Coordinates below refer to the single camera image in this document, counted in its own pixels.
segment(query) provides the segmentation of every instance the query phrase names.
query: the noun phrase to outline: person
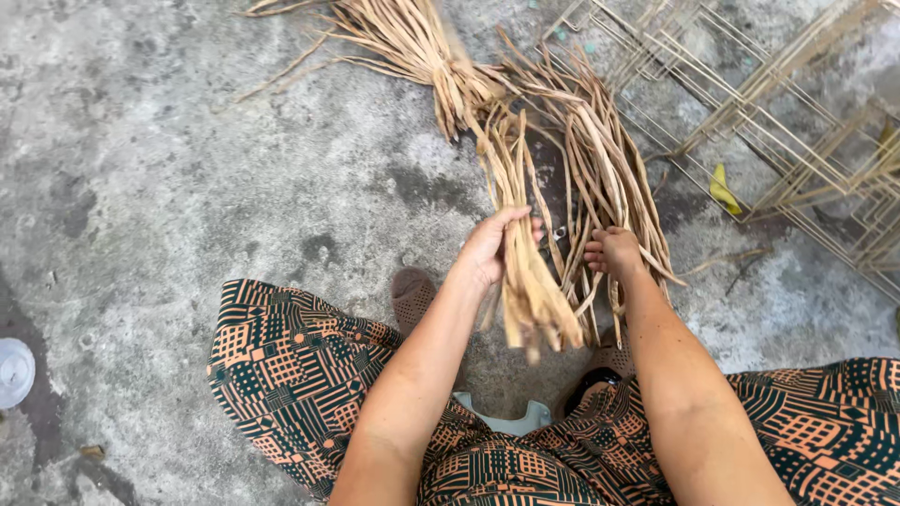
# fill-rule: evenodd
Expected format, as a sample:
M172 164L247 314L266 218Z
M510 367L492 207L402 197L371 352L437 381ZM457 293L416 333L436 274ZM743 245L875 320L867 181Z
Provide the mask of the person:
M451 390L503 275L504 228L528 213L481 222L436 294L420 271L395 277L405 338L302 290L227 282L215 398L337 506L900 504L900 360L723 375L619 228L594 230L584 258L624 287L623 352L598 352L613 359L563 399L564 420L524 437L488 429Z

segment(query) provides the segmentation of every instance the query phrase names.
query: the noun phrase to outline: wire rack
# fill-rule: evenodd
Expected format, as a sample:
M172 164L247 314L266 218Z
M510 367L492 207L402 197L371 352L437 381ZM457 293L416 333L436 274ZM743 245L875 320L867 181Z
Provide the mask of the wire rack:
M900 128L884 135L900 119L869 103L843 121L797 82L812 60L863 23L889 18L885 12L900 15L900 0L838 0L773 52L697 0L651 0L639 11L628 3L575 0L543 37L565 26L591 28L592 36L612 41L622 63L608 71L607 85L622 117L659 150L654 156L667 158L712 198L715 164L705 150L740 140L764 163L741 164L731 193L743 212L729 216L738 222L787 216L900 303ZM712 57L692 44L698 35L716 47ZM723 54L730 64L723 65ZM661 113L678 106L665 100L684 103L673 83L701 106L701 118ZM879 121L881 135L873 130ZM829 206L840 208L838 218Z

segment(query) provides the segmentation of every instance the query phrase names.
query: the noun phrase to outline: concrete floor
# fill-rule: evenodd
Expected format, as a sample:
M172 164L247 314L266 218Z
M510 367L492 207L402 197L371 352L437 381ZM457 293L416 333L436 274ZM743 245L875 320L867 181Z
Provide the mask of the concrete floor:
M445 10L488 61L495 23L532 41L563 4ZM210 395L220 284L252 276L393 321L391 274L440 281L490 213L471 140L445 143L424 86L335 65L232 104L321 26L230 14L243 6L0 0L0 337L38 364L29 398L3 411L0 504L309 503ZM816 5L790 8L771 15L782 32ZM900 356L895 305L801 232L737 226L675 173L658 206L676 270L775 249L672 290L724 371ZM468 389L482 411L518 416L587 356L529 368L498 330L476 334ZM78 453L94 444L102 463Z

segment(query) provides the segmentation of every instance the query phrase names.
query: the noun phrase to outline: skirt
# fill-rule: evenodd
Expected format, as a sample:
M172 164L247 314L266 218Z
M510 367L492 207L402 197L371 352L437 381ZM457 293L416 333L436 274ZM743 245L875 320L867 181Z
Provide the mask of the skirt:
M254 280L222 287L207 376L238 429L327 501L368 389L403 341L313 294ZM900 506L900 360L726 376L800 505ZM418 504L674 503L633 378L518 438L453 398L428 445Z

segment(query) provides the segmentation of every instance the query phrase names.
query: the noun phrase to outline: right hand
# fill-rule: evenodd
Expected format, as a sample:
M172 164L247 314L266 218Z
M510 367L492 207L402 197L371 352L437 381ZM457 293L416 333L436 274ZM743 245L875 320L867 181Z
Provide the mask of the right hand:
M637 236L621 227L596 229L585 246L584 260L594 272L604 272L624 283L633 274L646 271Z

